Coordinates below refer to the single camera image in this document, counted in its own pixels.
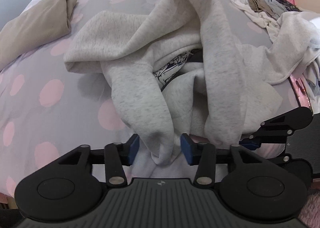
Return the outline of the light blue grey garment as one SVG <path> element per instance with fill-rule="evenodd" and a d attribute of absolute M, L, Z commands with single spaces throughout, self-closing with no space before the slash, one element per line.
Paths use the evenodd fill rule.
<path fill-rule="evenodd" d="M 277 20 L 283 13 L 287 12 L 287 9 L 284 5 L 279 3 L 277 0 L 264 0 L 269 9 L 272 11 L 270 16 Z"/>

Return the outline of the brown patterned garment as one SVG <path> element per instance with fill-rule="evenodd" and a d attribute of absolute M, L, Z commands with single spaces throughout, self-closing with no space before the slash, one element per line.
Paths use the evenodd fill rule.
<path fill-rule="evenodd" d="M 266 12 L 268 8 L 264 0 L 248 0 L 248 4 L 250 8 L 255 12 Z"/>

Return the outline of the polka dot bed cover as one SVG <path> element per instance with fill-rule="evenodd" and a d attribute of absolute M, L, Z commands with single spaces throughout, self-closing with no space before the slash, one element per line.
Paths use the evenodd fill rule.
<path fill-rule="evenodd" d="M 33 0 L 30 8 L 39 1 Z M 22 179 L 80 145 L 100 149 L 125 142 L 136 133 L 118 115 L 104 75 L 69 72 L 64 56 L 77 33 L 98 13 L 149 15 L 160 1 L 78 0 L 69 34 L 20 55 L 2 69 L 1 194 L 14 197 Z M 231 0 L 219 1 L 237 41 L 272 46 L 266 29 L 253 23 Z M 293 98 L 289 77 L 274 89 L 282 99 L 275 117 Z M 169 163 L 156 164 L 140 138 L 139 152 L 125 174 L 128 178 L 193 178 L 195 169 L 187 166 L 181 146 Z"/>

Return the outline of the dark floral garment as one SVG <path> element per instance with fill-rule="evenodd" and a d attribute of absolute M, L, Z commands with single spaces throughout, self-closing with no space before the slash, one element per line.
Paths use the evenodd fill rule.
<path fill-rule="evenodd" d="M 280 3 L 282 6 L 285 7 L 285 9 L 290 12 L 290 11 L 295 11 L 295 12 L 301 12 L 302 10 L 300 10 L 296 5 L 292 4 L 291 2 L 287 1 L 287 0 L 276 0 L 278 3 Z"/>

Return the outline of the light grey sweatshirt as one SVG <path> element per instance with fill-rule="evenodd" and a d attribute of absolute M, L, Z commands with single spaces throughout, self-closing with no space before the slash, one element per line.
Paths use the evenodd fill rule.
<path fill-rule="evenodd" d="M 316 13 L 286 12 L 271 47 L 235 39 L 219 0 L 161 0 L 149 15 L 103 11 L 64 56 L 75 73 L 100 72 L 121 120 L 153 161 L 180 152 L 180 135 L 225 148 L 274 117 L 274 85 L 319 56 Z"/>

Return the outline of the folded beige garment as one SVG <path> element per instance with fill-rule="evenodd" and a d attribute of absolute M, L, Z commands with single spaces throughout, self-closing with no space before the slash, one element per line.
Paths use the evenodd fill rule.
<path fill-rule="evenodd" d="M 1 30 L 1 69 L 20 55 L 71 32 L 78 0 L 41 0 Z"/>

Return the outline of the white garment pile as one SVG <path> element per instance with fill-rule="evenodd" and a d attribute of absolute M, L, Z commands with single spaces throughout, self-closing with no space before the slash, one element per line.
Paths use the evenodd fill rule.
<path fill-rule="evenodd" d="M 261 28 L 266 29 L 269 38 L 271 41 L 274 41 L 279 32 L 279 25 L 277 21 L 270 16 L 269 13 L 272 11 L 269 9 L 269 7 L 267 8 L 266 12 L 255 12 L 250 8 L 248 0 L 231 0 L 231 4 L 243 11 L 253 23 Z"/>

